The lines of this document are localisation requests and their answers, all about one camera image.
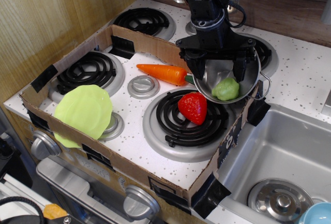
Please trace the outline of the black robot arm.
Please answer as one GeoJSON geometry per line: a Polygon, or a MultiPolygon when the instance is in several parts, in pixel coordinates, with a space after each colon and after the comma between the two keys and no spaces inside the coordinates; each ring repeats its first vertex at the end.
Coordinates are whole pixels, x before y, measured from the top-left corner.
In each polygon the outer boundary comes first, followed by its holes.
{"type": "Polygon", "coordinates": [[[254,60],[255,41],[233,31],[227,7],[231,0],[184,0],[191,12],[196,34],[176,41],[180,57],[197,79],[205,74],[207,60],[230,60],[237,82],[245,77],[246,67],[254,60]]]}

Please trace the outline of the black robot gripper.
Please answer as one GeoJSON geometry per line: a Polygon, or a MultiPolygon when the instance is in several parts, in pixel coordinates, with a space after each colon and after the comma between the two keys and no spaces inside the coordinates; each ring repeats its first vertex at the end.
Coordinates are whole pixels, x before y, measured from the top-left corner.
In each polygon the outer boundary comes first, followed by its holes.
{"type": "Polygon", "coordinates": [[[202,80],[207,60],[232,61],[236,82],[245,78],[248,65],[255,61],[256,42],[236,34],[227,22],[226,14],[216,16],[191,15],[190,24],[196,33],[176,41],[180,57],[196,79],[202,80]]]}

